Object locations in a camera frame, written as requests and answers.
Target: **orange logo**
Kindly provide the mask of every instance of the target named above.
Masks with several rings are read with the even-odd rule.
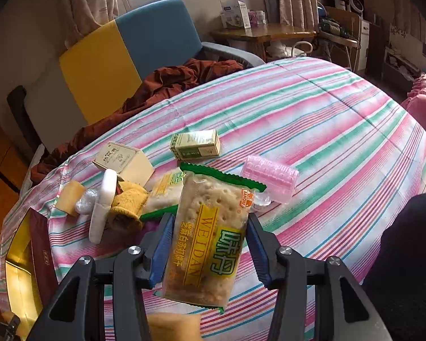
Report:
[[[240,206],[242,208],[249,208],[254,201],[254,195],[248,190],[242,189],[242,199],[240,201]]]

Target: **plastic wrapper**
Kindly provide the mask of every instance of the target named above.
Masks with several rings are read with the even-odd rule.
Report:
[[[146,221],[153,217],[162,216],[165,212],[177,211],[176,205],[180,201],[183,189],[184,173],[176,168],[164,174],[155,184],[145,206],[141,220]]]
[[[95,206],[96,198],[98,197],[98,191],[96,189],[86,190],[82,197],[77,200],[74,209],[79,214],[90,215],[93,212],[93,207]]]
[[[239,264],[252,190],[265,185],[182,163],[184,186],[159,296],[224,308]]]

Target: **pink package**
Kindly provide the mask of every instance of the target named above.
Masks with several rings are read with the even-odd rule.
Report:
[[[250,155],[246,159],[241,176],[267,185],[272,201],[289,203],[295,189],[298,170],[276,163],[261,156]]]

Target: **yellow sponge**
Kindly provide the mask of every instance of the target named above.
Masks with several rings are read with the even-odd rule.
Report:
[[[142,227],[140,216],[149,193],[137,183],[123,181],[118,183],[121,194],[115,195],[109,211],[108,222],[112,229],[128,232]]]

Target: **white box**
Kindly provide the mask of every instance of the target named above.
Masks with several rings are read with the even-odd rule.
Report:
[[[243,1],[227,0],[221,5],[227,28],[251,28],[248,8]]]

